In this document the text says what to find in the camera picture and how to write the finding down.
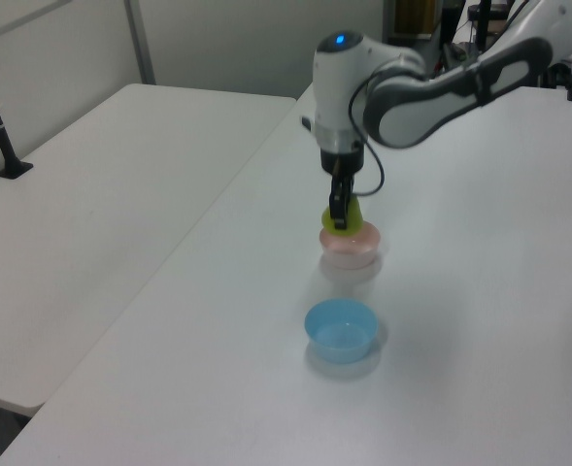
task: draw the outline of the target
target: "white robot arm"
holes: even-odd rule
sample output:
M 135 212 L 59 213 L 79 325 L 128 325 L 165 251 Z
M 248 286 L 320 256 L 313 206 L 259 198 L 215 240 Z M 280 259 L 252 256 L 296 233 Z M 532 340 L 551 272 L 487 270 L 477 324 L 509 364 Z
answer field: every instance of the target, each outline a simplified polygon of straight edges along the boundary
M 329 207 L 344 228 L 353 175 L 369 134 L 390 148 L 414 146 L 446 122 L 506 94 L 572 53 L 572 0 L 526 0 L 477 61 L 429 80 L 414 51 L 350 31 L 324 39 L 314 58 L 316 120 L 303 124 L 333 176 Z

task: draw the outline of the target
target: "yellow object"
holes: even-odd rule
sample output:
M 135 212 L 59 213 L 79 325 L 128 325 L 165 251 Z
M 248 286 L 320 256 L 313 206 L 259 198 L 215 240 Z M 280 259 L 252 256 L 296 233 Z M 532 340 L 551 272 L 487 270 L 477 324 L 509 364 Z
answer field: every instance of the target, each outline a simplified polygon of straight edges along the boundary
M 338 230 L 335 228 L 335 222 L 331 218 L 331 212 L 327 207 L 322 213 L 322 226 L 326 231 L 332 235 L 337 236 L 352 236 L 363 227 L 363 216 L 361 215 L 361 208 L 359 207 L 358 199 L 353 196 L 348 205 L 348 215 L 346 217 L 346 224 L 348 225 L 345 230 Z

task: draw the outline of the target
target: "blue bowl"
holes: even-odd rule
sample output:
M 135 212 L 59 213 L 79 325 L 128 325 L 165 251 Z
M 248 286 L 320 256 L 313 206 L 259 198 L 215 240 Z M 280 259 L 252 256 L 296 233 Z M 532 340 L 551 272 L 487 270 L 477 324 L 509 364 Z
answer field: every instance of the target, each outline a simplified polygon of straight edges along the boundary
M 322 358 L 348 364 L 364 357 L 379 330 L 370 308 L 353 299 L 329 299 L 316 304 L 305 317 L 311 346 Z

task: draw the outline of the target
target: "black cable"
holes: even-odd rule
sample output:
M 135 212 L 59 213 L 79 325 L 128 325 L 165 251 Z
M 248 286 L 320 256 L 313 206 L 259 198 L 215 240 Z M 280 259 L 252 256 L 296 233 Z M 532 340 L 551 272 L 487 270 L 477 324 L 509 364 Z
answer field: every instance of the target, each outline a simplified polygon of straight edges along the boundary
M 376 152 L 374 151 L 374 149 L 372 148 L 372 146 L 368 142 L 367 138 L 363 134 L 363 131 L 361 131 L 361 129 L 358 127 L 358 125 L 354 121 L 354 117 L 353 117 L 354 99 L 356 98 L 356 96 L 358 95 L 358 93 L 361 91 L 362 88 L 367 86 L 370 81 L 372 81 L 374 78 L 376 78 L 380 74 L 381 74 L 380 72 L 372 73 L 372 75 L 370 75 L 370 77 L 367 80 L 365 80 L 363 83 L 361 83 L 356 88 L 356 90 L 354 91 L 353 97 L 351 97 L 351 101 L 348 104 L 348 118 L 351 121 L 351 125 L 353 126 L 354 131 L 356 131 L 356 134 L 359 136 L 359 138 L 361 138 L 361 140 L 365 143 L 365 146 L 367 146 L 367 148 L 370 150 L 370 152 L 372 152 L 372 155 L 374 156 L 374 159 L 376 160 L 376 163 L 379 166 L 379 172 L 381 174 L 381 180 L 379 181 L 379 185 L 376 186 L 374 189 L 372 189 L 371 191 L 367 191 L 367 192 L 354 192 L 353 193 L 353 195 L 358 196 L 358 197 L 366 197 L 366 196 L 371 196 L 372 194 L 376 194 L 377 192 L 379 192 L 381 190 L 381 188 L 383 187 L 383 184 L 385 184 L 385 169 L 383 168 L 383 163 L 381 162 L 381 159 L 379 158 L 379 156 L 376 154 Z
M 572 65 L 572 61 L 570 60 L 559 60 L 559 61 L 561 61 L 562 63 L 566 63 L 567 65 Z
M 517 10 L 515 11 L 515 13 L 510 17 L 510 19 L 508 19 L 506 21 L 506 23 L 503 26 L 503 29 L 501 29 L 501 31 L 499 32 L 499 35 L 497 36 L 497 38 L 494 40 L 493 44 L 495 42 L 497 42 L 499 40 L 499 38 L 501 36 L 504 35 L 504 33 L 508 30 L 508 28 L 510 27 L 510 24 L 512 24 L 512 22 L 517 18 L 517 16 L 519 15 L 519 13 L 521 12 L 521 10 L 523 8 L 525 8 L 527 6 L 527 4 L 529 3 L 529 0 L 523 0 L 523 2 L 519 5 L 519 7 L 517 8 Z
M 457 30 L 455 31 L 455 33 L 458 32 L 460 29 L 462 29 L 462 28 L 463 28 L 464 26 L 466 26 L 467 24 L 469 24 L 469 22 L 471 22 L 469 19 L 467 19 L 466 21 L 464 21 L 464 23 L 463 23 L 459 28 L 457 28 Z

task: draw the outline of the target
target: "white table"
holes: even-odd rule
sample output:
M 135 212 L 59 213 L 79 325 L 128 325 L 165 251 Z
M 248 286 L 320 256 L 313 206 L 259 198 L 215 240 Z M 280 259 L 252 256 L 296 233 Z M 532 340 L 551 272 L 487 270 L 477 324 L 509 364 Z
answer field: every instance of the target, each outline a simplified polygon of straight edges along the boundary
M 313 108 L 308 91 L 0 466 L 572 465 L 565 93 L 522 88 L 382 150 L 363 211 L 383 257 L 358 272 L 319 262 Z M 307 348 L 306 312 L 334 296 L 382 324 L 351 366 Z
M 293 105 L 131 85 L 0 180 L 0 407 L 49 399 Z

